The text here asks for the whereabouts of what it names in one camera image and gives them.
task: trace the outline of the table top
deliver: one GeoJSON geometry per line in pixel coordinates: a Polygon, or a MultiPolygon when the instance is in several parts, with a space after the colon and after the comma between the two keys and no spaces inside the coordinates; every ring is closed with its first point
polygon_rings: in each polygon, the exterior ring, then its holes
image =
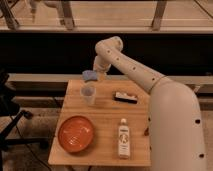
{"type": "Polygon", "coordinates": [[[104,80],[94,82],[96,99],[93,106],[87,106],[80,96],[83,80],[70,80],[63,107],[53,139],[49,164],[52,165],[98,165],[98,166],[150,166],[149,137],[144,135],[148,125],[147,95],[129,80],[104,80]],[[115,91],[137,94],[138,103],[131,104],[113,100],[115,91]],[[59,144],[57,134],[61,124],[68,118],[81,115],[94,125],[92,143],[83,151],[71,154],[59,144]],[[130,128],[129,159],[118,157],[118,124],[126,118],[130,128]]]}

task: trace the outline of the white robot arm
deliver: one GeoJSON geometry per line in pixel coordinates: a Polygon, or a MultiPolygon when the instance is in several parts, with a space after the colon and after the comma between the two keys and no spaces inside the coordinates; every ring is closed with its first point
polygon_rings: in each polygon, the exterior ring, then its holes
{"type": "Polygon", "coordinates": [[[206,171],[201,112],[194,92],[184,84],[125,56],[122,40],[96,44],[94,70],[112,65],[150,94],[151,171],[206,171]]]}

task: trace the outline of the clear cup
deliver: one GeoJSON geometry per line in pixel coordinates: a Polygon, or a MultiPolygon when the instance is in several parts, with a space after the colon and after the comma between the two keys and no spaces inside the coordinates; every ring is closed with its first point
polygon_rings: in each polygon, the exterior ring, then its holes
{"type": "Polygon", "coordinates": [[[84,98],[88,106],[95,104],[96,88],[94,85],[85,84],[80,90],[81,96],[84,98]]]}

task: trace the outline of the cable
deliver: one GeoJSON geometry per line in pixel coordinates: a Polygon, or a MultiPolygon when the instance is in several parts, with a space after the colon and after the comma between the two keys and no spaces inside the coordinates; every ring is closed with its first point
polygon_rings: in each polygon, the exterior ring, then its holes
{"type": "Polygon", "coordinates": [[[19,2],[19,0],[16,0],[16,1],[10,6],[10,10],[13,9],[13,7],[14,7],[18,2],[19,2]]]}
{"type": "Polygon", "coordinates": [[[206,8],[204,8],[204,6],[203,5],[201,5],[201,3],[200,2],[198,2],[197,0],[194,0],[194,2],[210,17],[210,18],[212,18],[213,19],[213,15],[210,13],[210,12],[208,12],[208,10],[206,10],[206,8]]]}
{"type": "MultiPolygon", "coordinates": [[[[16,129],[17,129],[17,132],[18,132],[20,138],[21,138],[21,139],[24,139],[24,137],[22,136],[22,134],[21,134],[21,132],[20,132],[20,130],[19,130],[17,124],[15,125],[15,127],[16,127],[16,129]]],[[[28,144],[24,144],[24,145],[28,148],[28,150],[31,152],[31,154],[33,155],[33,157],[34,157],[38,162],[40,162],[43,166],[45,166],[49,171],[52,171],[52,169],[51,169],[46,163],[44,163],[41,159],[38,158],[38,156],[33,152],[33,150],[30,148],[30,146],[29,146],[28,144]]]]}

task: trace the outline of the bowl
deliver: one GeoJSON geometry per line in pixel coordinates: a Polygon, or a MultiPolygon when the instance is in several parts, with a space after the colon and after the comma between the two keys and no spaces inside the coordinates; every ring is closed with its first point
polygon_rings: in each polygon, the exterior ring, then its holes
{"type": "Polygon", "coordinates": [[[93,137],[93,124],[84,116],[73,116],[65,120],[58,132],[59,144],[69,153],[84,150],[92,142],[93,137]]]}

